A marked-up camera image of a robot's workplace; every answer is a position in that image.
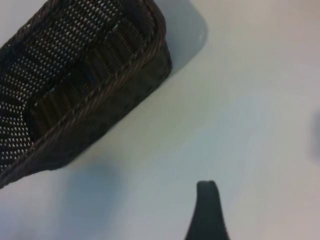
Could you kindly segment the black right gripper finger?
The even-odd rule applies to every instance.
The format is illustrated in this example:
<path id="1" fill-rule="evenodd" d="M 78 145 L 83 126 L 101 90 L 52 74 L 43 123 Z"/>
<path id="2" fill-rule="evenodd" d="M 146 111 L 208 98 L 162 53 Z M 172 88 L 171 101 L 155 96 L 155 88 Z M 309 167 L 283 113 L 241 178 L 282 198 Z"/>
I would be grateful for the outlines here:
<path id="1" fill-rule="evenodd" d="M 196 185 L 196 203 L 186 240 L 229 240 L 220 193 L 213 180 Z"/>

